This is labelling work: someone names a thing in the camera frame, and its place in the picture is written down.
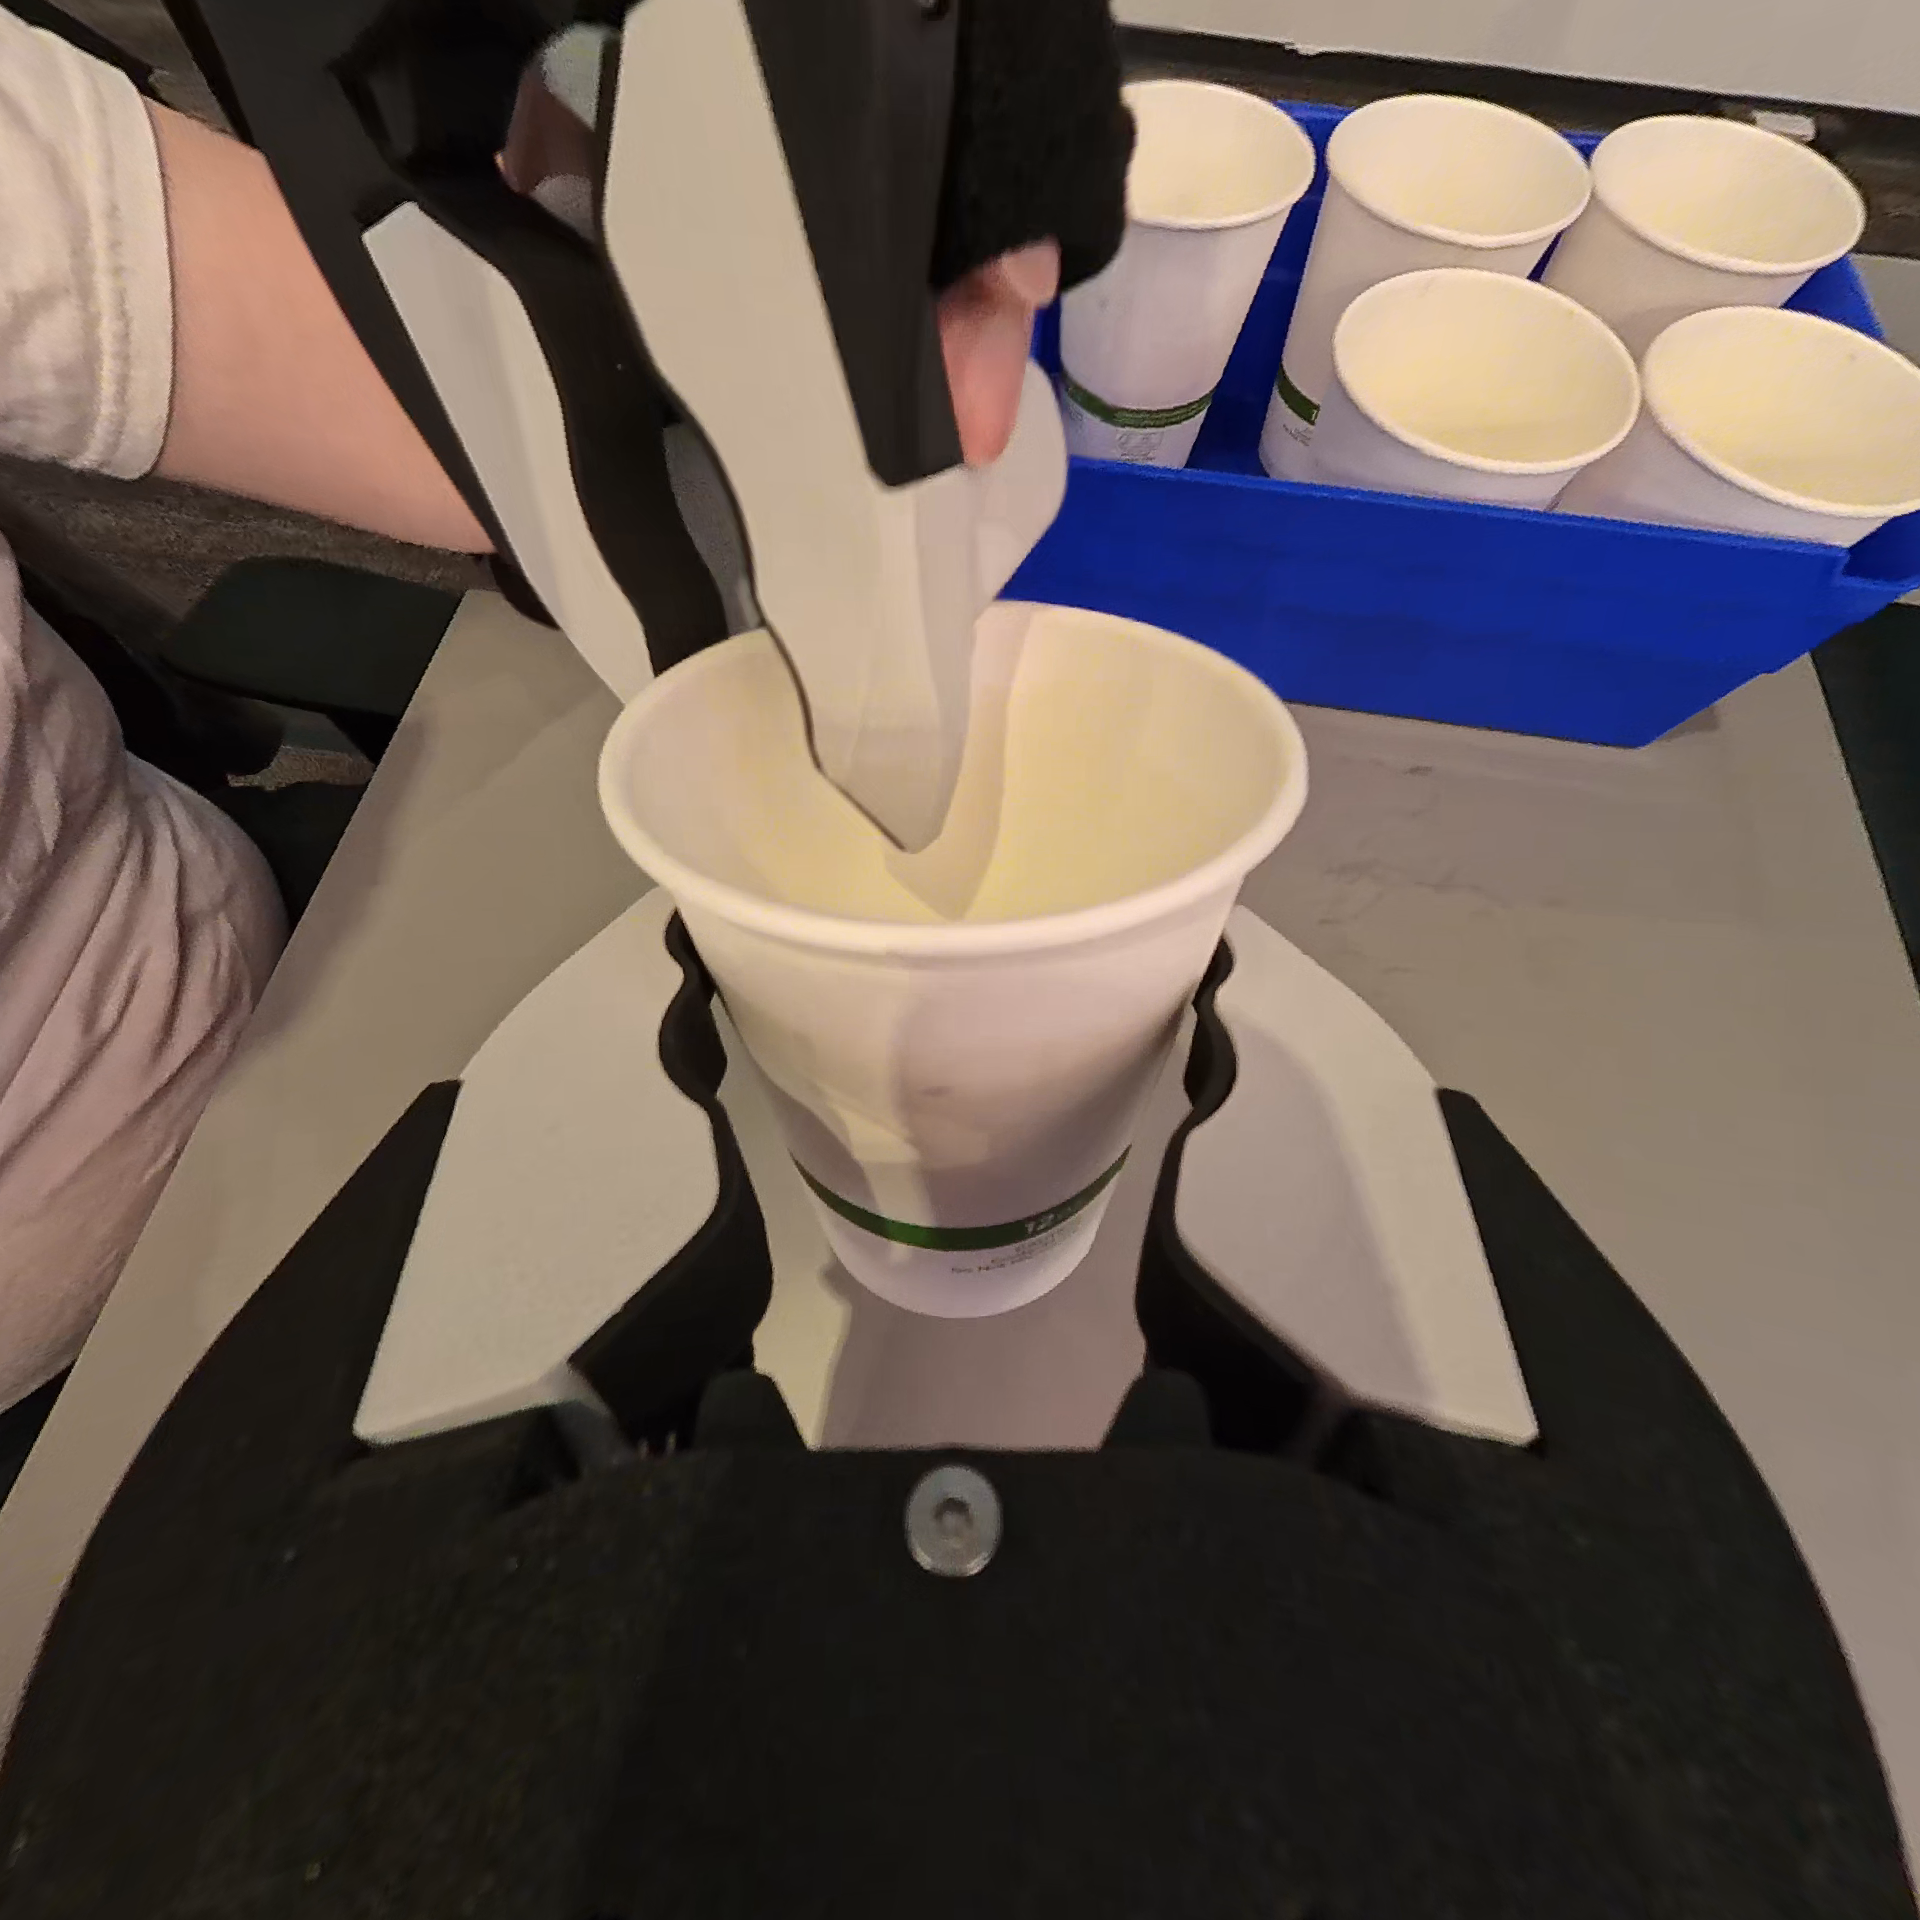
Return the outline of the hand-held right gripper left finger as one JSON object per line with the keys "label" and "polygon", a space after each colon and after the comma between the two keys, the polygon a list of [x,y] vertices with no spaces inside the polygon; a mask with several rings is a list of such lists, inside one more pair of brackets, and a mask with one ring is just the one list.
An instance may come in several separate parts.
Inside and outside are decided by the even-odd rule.
{"label": "hand-held right gripper left finger", "polygon": [[662,1446],[751,1369],[774,1265],[726,1073],[670,901],[535,988],[464,1069],[354,1436],[547,1410],[587,1449]]}

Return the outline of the black flat mat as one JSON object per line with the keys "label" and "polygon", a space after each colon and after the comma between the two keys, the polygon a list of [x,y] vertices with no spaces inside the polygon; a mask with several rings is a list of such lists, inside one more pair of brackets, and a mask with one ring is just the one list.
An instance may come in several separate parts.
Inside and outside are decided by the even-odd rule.
{"label": "black flat mat", "polygon": [[1908,968],[1918,975],[1918,606],[1896,600],[1813,653]]}

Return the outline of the person's leg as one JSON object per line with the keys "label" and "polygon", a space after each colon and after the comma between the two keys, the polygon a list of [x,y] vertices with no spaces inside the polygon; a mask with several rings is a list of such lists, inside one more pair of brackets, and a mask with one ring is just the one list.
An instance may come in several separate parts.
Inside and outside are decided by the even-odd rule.
{"label": "person's leg", "polygon": [[85,1343],[267,985],[248,838],[138,759],[2,559],[2,1405]]}

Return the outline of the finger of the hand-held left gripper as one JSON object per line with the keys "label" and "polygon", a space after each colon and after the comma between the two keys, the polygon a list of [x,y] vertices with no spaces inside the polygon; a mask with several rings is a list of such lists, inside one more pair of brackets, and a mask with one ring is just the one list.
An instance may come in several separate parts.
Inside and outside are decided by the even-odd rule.
{"label": "finger of the hand-held left gripper", "polygon": [[503,182],[412,185],[363,232],[501,564],[619,698],[759,623],[723,465],[598,246]]}
{"label": "finger of the hand-held left gripper", "polygon": [[1048,377],[970,465],[930,268],[958,4],[644,2],[619,33],[600,232],[731,490],[820,772],[902,849],[944,829],[975,622],[1066,500]]}

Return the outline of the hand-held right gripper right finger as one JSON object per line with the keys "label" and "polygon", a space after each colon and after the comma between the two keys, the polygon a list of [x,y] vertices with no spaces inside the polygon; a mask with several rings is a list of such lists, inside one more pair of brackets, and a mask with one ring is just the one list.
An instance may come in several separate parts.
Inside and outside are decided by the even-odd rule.
{"label": "hand-held right gripper right finger", "polygon": [[1442,1092],[1365,999],[1232,917],[1142,1226],[1147,1362],[1214,1440],[1308,1452],[1350,1408],[1524,1449],[1539,1422]]}

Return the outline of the blue plastic bin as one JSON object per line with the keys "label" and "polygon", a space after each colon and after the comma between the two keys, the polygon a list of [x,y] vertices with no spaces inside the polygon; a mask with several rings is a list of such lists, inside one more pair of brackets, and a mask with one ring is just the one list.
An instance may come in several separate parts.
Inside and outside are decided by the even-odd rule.
{"label": "blue plastic bin", "polygon": [[1194,461],[1071,460],[1006,597],[1182,632],[1298,703],[1637,749],[1915,590],[1915,514],[1836,549],[1267,476],[1326,177],[1286,216]]}

